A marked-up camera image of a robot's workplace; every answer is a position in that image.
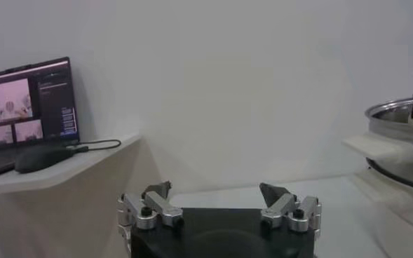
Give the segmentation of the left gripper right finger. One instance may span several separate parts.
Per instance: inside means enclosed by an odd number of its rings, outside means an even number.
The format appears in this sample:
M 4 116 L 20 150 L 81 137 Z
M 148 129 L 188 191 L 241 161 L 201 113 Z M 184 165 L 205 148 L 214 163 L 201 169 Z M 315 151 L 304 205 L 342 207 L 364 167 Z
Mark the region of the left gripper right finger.
M 263 230 L 271 231 L 287 222 L 288 229 L 296 233 L 321 233 L 322 203 L 317 197 L 300 200 L 286 188 L 266 183 L 260 183 L 259 190 L 267 205 L 261 210 Z

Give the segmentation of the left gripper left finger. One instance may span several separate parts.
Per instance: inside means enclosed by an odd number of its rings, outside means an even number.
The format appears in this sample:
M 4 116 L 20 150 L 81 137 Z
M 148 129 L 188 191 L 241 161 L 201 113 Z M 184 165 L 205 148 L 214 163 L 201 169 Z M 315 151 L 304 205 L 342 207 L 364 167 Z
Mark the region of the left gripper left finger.
M 122 228 L 135 227 L 148 231 L 155 229 L 158 219 L 163 226 L 179 231 L 184 226 L 182 208 L 171 205 L 168 200 L 170 182 L 150 185 L 140 195 L 124 193 L 117 200 L 118 224 Z

